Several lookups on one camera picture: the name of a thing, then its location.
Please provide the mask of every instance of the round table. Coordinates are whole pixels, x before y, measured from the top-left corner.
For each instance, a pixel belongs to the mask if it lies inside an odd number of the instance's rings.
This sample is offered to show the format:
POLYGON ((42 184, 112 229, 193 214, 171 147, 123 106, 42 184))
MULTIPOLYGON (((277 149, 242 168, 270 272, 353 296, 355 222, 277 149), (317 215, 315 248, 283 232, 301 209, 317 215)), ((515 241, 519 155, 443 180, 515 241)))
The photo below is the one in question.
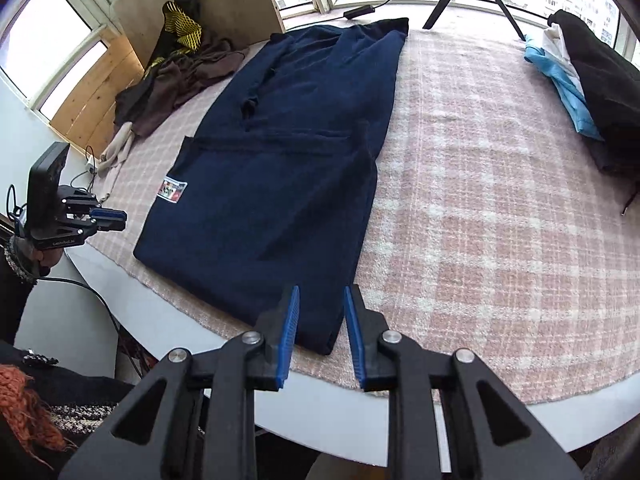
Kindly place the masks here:
MULTIPOLYGON (((156 358, 192 353, 225 340, 210 332, 89 245, 66 249, 113 315, 156 358)), ((528 408, 564 450, 577 449, 640 413, 640 374, 596 392, 528 408)), ((286 439, 358 462, 385 466, 388 401, 292 372, 279 392, 255 393, 255 423, 286 439)), ((449 468, 442 409, 436 405, 442 470, 449 468)))

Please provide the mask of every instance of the navy blue shirt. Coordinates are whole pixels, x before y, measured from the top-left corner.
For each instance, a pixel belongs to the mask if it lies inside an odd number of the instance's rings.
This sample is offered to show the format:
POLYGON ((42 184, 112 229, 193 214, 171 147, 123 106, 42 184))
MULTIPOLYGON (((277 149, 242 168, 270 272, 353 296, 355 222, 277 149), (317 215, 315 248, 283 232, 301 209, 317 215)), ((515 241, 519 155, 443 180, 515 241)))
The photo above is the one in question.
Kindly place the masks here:
POLYGON ((248 324, 299 285, 296 342, 329 354, 407 33, 401 18, 273 34, 184 139, 168 176, 187 187, 156 198, 135 257, 248 324))

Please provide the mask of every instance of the yellow pattern fabric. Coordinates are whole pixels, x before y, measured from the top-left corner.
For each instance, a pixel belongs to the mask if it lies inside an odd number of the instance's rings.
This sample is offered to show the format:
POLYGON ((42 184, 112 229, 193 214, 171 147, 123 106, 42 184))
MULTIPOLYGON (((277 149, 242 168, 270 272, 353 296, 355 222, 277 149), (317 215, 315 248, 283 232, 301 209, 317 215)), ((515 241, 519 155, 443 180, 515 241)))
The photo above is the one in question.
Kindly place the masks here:
MULTIPOLYGON (((164 30, 178 36, 177 42, 184 45, 183 48, 174 50, 171 56, 175 54, 189 54, 200 48, 202 40, 202 27, 195 20, 187 16, 180 7, 173 2, 167 2, 162 6, 164 13, 164 30)), ((143 78, 156 65, 162 63, 166 58, 156 57, 146 68, 143 78)))

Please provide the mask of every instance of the knitted fabric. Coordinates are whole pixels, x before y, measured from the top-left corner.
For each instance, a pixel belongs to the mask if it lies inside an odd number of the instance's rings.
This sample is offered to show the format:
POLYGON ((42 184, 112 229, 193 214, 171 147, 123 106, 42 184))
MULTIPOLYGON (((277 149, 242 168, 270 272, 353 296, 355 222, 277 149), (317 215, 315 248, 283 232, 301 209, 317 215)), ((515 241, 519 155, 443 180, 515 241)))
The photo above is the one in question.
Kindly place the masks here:
POLYGON ((27 388, 30 379, 14 366, 0 365, 0 414, 23 449, 44 462, 36 456, 34 444, 56 451, 64 451, 71 444, 51 421, 38 394, 27 388))

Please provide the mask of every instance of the brown cloth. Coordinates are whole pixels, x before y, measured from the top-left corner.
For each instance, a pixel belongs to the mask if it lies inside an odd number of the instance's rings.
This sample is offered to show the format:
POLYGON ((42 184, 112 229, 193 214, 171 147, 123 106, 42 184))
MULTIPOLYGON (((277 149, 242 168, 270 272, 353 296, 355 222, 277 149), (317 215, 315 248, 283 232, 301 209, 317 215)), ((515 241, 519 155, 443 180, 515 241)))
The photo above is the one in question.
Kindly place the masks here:
POLYGON ((234 51, 229 40, 204 28, 196 53, 172 56, 159 67, 144 110, 133 121, 133 132, 151 135, 176 108, 235 72, 245 55, 246 50, 234 51))

